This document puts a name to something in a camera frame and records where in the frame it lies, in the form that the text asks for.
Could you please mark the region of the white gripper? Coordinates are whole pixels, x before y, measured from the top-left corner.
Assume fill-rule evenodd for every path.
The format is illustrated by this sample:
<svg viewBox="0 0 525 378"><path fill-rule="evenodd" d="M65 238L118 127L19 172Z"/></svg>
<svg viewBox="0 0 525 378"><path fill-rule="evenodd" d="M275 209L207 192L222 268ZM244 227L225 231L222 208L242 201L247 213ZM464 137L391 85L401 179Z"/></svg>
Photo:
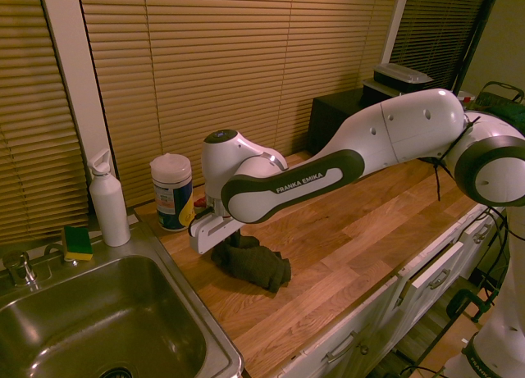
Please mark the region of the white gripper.
<svg viewBox="0 0 525 378"><path fill-rule="evenodd" d="M239 248L242 241L240 228L243 222L232 217L204 215L195 218L189 226L189 246L199 254L204 254L230 236L230 245Z"/></svg>

